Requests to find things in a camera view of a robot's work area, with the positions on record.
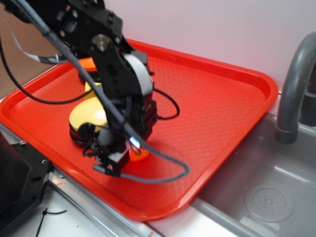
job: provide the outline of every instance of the sink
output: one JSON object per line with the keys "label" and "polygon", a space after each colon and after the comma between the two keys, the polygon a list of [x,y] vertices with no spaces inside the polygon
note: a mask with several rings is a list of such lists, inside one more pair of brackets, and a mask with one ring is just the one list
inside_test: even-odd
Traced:
{"label": "sink", "polygon": [[315,236],[316,132],[300,125],[292,145],[274,139],[266,114],[197,198],[220,210],[250,236]]}

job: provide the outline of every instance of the red plastic tray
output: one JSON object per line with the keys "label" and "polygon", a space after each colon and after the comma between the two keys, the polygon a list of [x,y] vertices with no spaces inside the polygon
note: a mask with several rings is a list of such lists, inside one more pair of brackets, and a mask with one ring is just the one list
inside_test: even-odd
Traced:
{"label": "red plastic tray", "polygon": [[[149,55],[156,88],[180,105],[178,118],[158,121],[148,142],[186,162],[188,176],[167,184],[141,184],[103,175],[94,159],[69,136],[68,117],[79,103],[45,105],[15,91],[0,104],[0,121],[46,155],[101,200],[126,217],[150,221],[189,204],[204,183],[275,101],[277,85],[265,74],[132,41]],[[46,100],[65,100],[84,92],[71,64],[57,66],[25,88]],[[174,114],[169,101],[155,94],[158,113]],[[131,161],[123,172],[150,178],[170,177],[181,168],[150,155]]]}

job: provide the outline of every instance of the metal screw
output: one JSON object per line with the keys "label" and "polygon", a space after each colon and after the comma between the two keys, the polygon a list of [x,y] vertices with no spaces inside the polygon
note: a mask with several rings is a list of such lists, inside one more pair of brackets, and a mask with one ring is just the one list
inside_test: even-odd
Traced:
{"label": "metal screw", "polygon": [[116,37],[116,38],[115,38],[115,42],[116,42],[116,43],[120,43],[119,37]]}
{"label": "metal screw", "polygon": [[66,35],[64,31],[60,31],[59,34],[61,37],[65,37],[65,35]]}
{"label": "metal screw", "polygon": [[78,18],[78,12],[76,10],[73,10],[73,17]]}
{"label": "metal screw", "polygon": [[97,49],[104,52],[108,49],[108,46],[111,43],[111,38],[103,34],[98,34],[92,38],[92,43],[97,47]]}

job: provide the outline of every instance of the faucet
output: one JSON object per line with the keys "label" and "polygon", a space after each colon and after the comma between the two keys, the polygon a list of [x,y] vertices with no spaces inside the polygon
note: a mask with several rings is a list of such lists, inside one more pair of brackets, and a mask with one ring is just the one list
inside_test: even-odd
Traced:
{"label": "faucet", "polygon": [[298,121],[316,126],[316,32],[297,48],[288,70],[278,108],[275,139],[283,144],[297,140]]}

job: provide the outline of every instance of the black cable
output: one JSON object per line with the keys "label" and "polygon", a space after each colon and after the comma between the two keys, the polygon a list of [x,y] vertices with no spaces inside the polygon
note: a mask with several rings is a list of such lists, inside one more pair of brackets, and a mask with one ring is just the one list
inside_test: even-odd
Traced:
{"label": "black cable", "polygon": [[54,215],[58,215],[58,214],[62,214],[62,213],[65,213],[67,210],[64,210],[64,211],[60,211],[60,212],[48,212],[47,211],[47,208],[45,209],[45,211],[43,211],[43,216],[41,218],[41,221],[40,221],[40,224],[39,224],[39,228],[38,228],[38,231],[36,233],[36,237],[39,237],[39,234],[40,234],[40,229],[41,229],[41,225],[43,223],[43,220],[44,220],[44,217],[46,216],[46,214],[54,214]]}
{"label": "black cable", "polygon": [[64,101],[48,101],[48,100],[42,100],[42,99],[39,99],[35,96],[33,96],[32,94],[30,94],[28,91],[26,91],[19,83],[18,81],[14,78],[10,68],[8,67],[8,64],[6,62],[6,59],[5,59],[5,55],[4,55],[4,52],[3,52],[3,48],[2,48],[2,42],[1,42],[1,37],[0,37],[0,56],[1,56],[1,60],[2,60],[2,64],[4,66],[4,69],[6,71],[6,73],[9,75],[11,81],[16,85],[17,88],[19,88],[24,94],[26,94],[28,97],[30,97],[31,99],[37,101],[37,102],[40,102],[40,103],[44,103],[44,104],[50,104],[50,105],[63,105],[63,104],[68,104],[68,103],[71,103],[71,102],[74,102],[78,99],[81,99],[82,97],[86,96],[87,94],[89,94],[91,90],[87,91],[86,93],[80,95],[80,96],[77,96],[73,99],[69,99],[69,100],[64,100]]}
{"label": "black cable", "polygon": [[174,119],[176,117],[178,117],[180,115],[180,107],[177,104],[177,102],[167,93],[163,92],[162,90],[159,90],[157,88],[154,88],[154,91],[158,92],[159,94],[163,95],[164,97],[166,97],[168,100],[170,100],[170,102],[174,105],[174,107],[176,108],[177,112],[175,115],[173,116],[169,116],[169,117],[162,117],[162,116],[157,116],[158,119],[162,119],[162,120],[168,120],[168,119]]}
{"label": "black cable", "polygon": [[97,89],[97,86],[94,83],[92,77],[88,74],[88,72],[82,67],[78,59],[72,54],[72,52],[62,43],[59,38],[53,33],[50,28],[45,24],[45,22],[41,19],[41,17],[34,11],[34,9],[25,1],[25,0],[11,0],[28,18],[29,20],[38,28],[38,30],[45,36],[47,39],[61,52],[65,55],[65,57],[73,64],[73,66],[78,70],[78,72],[82,75],[86,82],[93,89],[96,96],[99,98],[102,105],[111,112],[111,114],[116,118],[117,122],[122,125],[125,132],[130,136],[134,137],[140,144],[141,147],[148,150],[149,152],[156,154],[157,156],[177,164],[183,168],[183,172],[175,175],[171,178],[158,178],[158,179],[146,179],[138,176],[133,176],[126,173],[117,173],[112,172],[110,170],[106,170],[106,172],[110,175],[117,177],[124,177],[127,179],[131,179],[137,182],[142,183],[166,183],[178,180],[190,173],[190,168],[183,161],[175,159],[167,154],[164,154],[155,148],[148,145],[143,138],[133,129],[133,127],[126,122],[125,118],[122,114],[117,110],[117,108],[113,105],[110,99],[100,90]]}

